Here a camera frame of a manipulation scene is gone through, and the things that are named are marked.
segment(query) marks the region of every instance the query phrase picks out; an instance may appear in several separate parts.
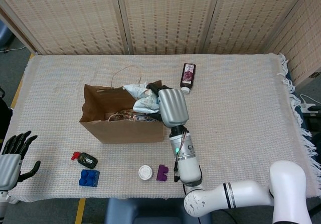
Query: string handle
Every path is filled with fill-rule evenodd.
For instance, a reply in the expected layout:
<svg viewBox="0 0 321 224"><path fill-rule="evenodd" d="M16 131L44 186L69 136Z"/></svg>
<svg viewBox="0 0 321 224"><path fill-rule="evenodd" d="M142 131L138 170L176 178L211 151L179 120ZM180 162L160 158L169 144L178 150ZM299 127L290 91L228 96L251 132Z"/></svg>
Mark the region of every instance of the string handle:
<svg viewBox="0 0 321 224"><path fill-rule="evenodd" d="M139 70L140 77L139 77L138 83L140 83L140 80L141 80L141 77L142 77L141 68L138 67L138 66L135 66L135 65L129 65L129 66L127 66L127 67L124 67L123 69L120 69L118 72L116 72L116 73L112 76L112 78L111 78L111 83L110 83L110 87L112 87L112 82L113 82L113 80L114 80L114 76L116 76L116 75L117 75L118 73L120 73L122 70L125 70L125 69L130 68L130 67L136 67L136 68Z"/></svg>

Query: plastic bag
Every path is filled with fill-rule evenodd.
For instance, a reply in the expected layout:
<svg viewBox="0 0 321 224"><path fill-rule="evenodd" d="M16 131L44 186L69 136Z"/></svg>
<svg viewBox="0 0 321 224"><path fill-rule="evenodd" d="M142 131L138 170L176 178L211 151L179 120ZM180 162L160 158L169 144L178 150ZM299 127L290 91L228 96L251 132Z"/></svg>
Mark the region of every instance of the plastic bag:
<svg viewBox="0 0 321 224"><path fill-rule="evenodd" d="M157 96L152 90L146 88L147 84L134 83L125 85L130 95L136 99L133 110L139 113L152 114L159 111Z"/></svg>

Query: robot finger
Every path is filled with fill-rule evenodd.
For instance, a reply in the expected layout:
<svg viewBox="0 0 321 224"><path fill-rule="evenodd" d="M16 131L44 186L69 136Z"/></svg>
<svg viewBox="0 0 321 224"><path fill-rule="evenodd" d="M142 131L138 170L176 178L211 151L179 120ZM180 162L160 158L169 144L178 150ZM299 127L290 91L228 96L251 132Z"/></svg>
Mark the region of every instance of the robot finger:
<svg viewBox="0 0 321 224"><path fill-rule="evenodd" d="M30 138L27 139L27 141L24 143L24 145L22 145L22 147L20 148L19 150L19 153L21 155L21 159L23 160L24 157L25 157L25 154L27 153L27 150L29 148L29 145L31 144L31 142L33 140L35 140L38 136L37 135L34 135L34 136L31 136Z"/></svg>
<svg viewBox="0 0 321 224"><path fill-rule="evenodd" d="M163 85L161 87L158 87L155 83L150 83L146 86L146 88L151 89L153 91L153 93L156 94L156 96L158 97L158 92L162 89L169 89L169 87Z"/></svg>
<svg viewBox="0 0 321 224"><path fill-rule="evenodd" d="M16 136L13 135L10 139L8 139L8 141L6 142L6 145L4 147L4 150L2 151L2 155L5 155L8 153L9 146L11 146L11 144L15 138L16 138Z"/></svg>
<svg viewBox="0 0 321 224"><path fill-rule="evenodd" d="M155 119L155 120L163 122L161 114L153 113L153 114L147 114L147 115L150 116L151 118Z"/></svg>
<svg viewBox="0 0 321 224"><path fill-rule="evenodd" d="M13 150L13 154L18 154L19 153L19 150L21 149L21 147L24 145L27 137L31 134L31 131L27 131L25 132L21 137L20 139L18 140L18 143L15 147L15 149Z"/></svg>
<svg viewBox="0 0 321 224"><path fill-rule="evenodd" d="M30 172L22 174L22 175L19 176L18 182L23 182L24 180L26 180L26 179L28 179L30 177L33 177L37 173L37 171L39 170L40 164L41 164L41 161L38 160L35 163L33 169Z"/></svg>
<svg viewBox="0 0 321 224"><path fill-rule="evenodd" d="M13 150L16 148L18 142L19 142L19 139L21 138L23 134L19 134L18 136L15 137L15 139L12 141L11 145L9 146L8 148L8 151L7 151L7 154L12 154L13 153Z"/></svg>

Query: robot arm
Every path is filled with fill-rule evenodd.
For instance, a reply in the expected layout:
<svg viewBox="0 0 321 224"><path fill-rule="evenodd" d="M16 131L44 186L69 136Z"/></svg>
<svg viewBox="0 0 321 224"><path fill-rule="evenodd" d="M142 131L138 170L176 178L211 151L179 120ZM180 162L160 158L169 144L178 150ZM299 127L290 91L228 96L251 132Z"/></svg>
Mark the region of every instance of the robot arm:
<svg viewBox="0 0 321 224"><path fill-rule="evenodd" d="M18 136L12 136L0 156L0 223L5 217L10 201L8 191L12 190L18 182L23 182L34 176L40 167L40 161L37 161L30 172L20 175L21 165L29 145L37 138L37 136L32 136L27 139L30 133L31 131L28 131Z"/></svg>
<svg viewBox="0 0 321 224"><path fill-rule="evenodd" d="M214 190L204 191L191 135L184 127L189 115L183 93L155 84L149 84L147 88L157 95L158 119L171 129L175 182L180 178L187 187L184 207L188 214L200 217L219 209L274 205L273 223L311 223L305 202L304 171L289 161L278 161L271 166L270 190L274 199L268 188L252 180L223 183Z"/></svg>

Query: yellow tape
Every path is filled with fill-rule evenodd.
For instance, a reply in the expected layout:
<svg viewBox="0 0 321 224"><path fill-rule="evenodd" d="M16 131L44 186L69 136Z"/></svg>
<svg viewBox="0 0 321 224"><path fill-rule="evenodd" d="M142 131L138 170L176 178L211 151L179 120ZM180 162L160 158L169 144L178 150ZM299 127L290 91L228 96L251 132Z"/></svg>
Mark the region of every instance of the yellow tape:
<svg viewBox="0 0 321 224"><path fill-rule="evenodd" d="M86 203L86 198L79 199L75 224L81 224L82 216L85 210L85 203Z"/></svg>

